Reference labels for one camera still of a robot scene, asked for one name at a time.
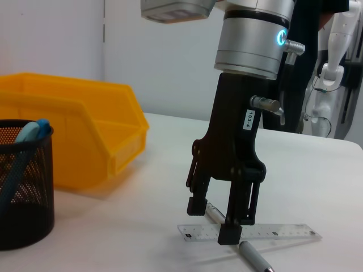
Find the yellow plastic bin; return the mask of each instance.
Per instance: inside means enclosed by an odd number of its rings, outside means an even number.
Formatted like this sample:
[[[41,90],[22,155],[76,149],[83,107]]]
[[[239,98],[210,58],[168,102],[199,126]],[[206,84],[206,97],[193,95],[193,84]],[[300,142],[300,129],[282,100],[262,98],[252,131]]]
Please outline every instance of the yellow plastic bin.
[[[0,76],[0,119],[46,118],[54,128],[54,184],[82,191],[120,173],[149,129],[126,85],[38,74]]]

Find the silver pen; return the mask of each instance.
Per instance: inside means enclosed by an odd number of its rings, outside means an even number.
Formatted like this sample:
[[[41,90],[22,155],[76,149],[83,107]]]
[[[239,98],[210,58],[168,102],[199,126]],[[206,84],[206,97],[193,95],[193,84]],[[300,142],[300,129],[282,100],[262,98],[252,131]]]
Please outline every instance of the silver pen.
[[[205,210],[212,221],[217,224],[223,224],[226,217],[223,213],[214,207],[211,203],[208,203]],[[257,272],[275,272],[271,265],[261,256],[261,254],[248,242],[243,241],[238,246],[238,252],[243,256]]]

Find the table surface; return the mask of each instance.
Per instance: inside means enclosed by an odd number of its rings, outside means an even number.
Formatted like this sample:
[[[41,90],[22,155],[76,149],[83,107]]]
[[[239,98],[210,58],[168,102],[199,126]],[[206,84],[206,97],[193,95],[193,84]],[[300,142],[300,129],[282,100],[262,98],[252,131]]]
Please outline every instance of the table surface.
[[[208,223],[186,213],[191,147],[204,121],[147,114],[146,151],[104,197],[55,193],[56,225],[28,248],[0,252],[0,271],[253,271],[229,246],[186,243],[178,224]],[[263,253],[278,272],[362,271],[363,151],[350,142],[259,130],[267,166],[257,223],[306,223],[317,243]],[[213,180],[207,199],[226,211],[229,183]]]

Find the black mesh pencil holder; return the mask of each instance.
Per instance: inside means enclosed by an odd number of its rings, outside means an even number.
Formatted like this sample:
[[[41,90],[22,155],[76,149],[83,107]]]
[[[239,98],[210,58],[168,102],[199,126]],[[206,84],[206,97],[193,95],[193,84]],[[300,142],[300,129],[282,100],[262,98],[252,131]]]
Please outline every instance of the black mesh pencil holder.
[[[54,226],[53,130],[14,144],[27,123],[0,120],[0,250],[34,244]]]

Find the ruler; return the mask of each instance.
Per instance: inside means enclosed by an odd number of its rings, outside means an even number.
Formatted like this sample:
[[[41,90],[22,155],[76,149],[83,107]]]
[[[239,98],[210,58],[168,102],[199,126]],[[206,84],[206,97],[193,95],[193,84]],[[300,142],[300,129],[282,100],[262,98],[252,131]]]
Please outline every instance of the ruler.
[[[217,241],[220,224],[178,225],[186,242]],[[256,224],[243,226],[241,241],[248,240],[320,240],[322,237],[305,224]]]

